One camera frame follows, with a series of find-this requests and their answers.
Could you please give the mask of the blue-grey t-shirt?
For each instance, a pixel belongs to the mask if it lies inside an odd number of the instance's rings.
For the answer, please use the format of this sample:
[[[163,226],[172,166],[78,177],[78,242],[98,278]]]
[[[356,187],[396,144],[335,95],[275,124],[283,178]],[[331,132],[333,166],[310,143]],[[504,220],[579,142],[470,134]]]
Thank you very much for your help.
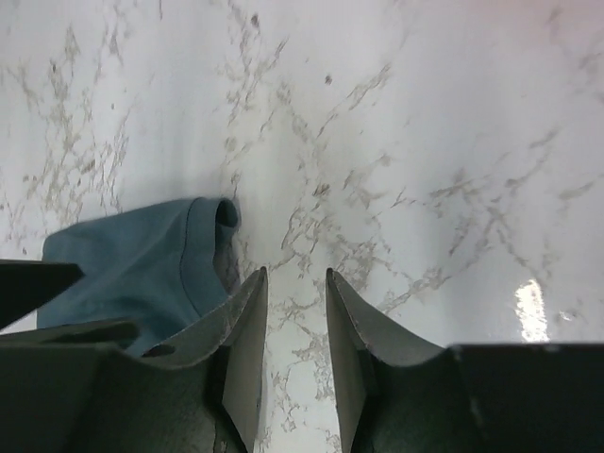
[[[228,298],[216,267],[239,224],[226,198],[178,199],[69,226],[46,238],[42,258],[84,276],[37,311],[39,328],[116,318],[140,335],[140,356]]]

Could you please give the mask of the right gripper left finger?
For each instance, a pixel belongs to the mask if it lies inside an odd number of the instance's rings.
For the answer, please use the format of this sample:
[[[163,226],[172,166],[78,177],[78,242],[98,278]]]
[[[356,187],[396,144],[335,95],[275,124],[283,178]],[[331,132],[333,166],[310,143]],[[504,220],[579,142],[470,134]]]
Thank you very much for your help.
[[[5,452],[249,452],[260,420],[265,269],[139,357],[128,320],[1,339]]]

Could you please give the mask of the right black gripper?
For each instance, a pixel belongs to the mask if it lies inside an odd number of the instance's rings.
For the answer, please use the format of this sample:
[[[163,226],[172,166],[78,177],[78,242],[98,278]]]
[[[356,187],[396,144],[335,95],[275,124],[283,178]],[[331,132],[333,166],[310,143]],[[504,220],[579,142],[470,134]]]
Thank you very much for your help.
[[[1,261],[1,327],[20,320],[84,277],[73,263],[40,260]],[[3,334],[9,344],[117,344],[130,346],[139,337],[126,318]]]

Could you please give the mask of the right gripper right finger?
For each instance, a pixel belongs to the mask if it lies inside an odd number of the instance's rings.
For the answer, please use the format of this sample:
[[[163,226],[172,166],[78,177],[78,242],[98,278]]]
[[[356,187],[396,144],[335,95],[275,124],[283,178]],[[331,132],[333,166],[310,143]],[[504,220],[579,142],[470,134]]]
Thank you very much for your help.
[[[599,452],[601,344],[440,347],[326,274],[345,452]]]

